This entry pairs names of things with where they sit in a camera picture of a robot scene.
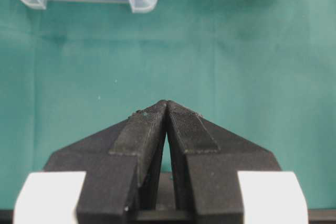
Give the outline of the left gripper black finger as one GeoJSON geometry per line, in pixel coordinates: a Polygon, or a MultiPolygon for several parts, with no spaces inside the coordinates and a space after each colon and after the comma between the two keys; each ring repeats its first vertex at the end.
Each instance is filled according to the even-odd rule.
{"type": "Polygon", "coordinates": [[[177,209],[196,223],[243,223],[237,172],[280,171],[274,154],[174,101],[166,123],[177,209]]]}

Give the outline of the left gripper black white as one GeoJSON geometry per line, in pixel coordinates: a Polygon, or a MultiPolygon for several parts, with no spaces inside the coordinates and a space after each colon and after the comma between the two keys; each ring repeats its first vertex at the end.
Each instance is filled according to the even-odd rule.
{"type": "MultiPolygon", "coordinates": [[[[161,100],[53,152],[46,172],[27,176],[14,223],[127,223],[128,211],[154,209],[166,108],[161,100]]],[[[237,178],[244,223],[309,222],[294,172],[239,170],[237,178]]]]}

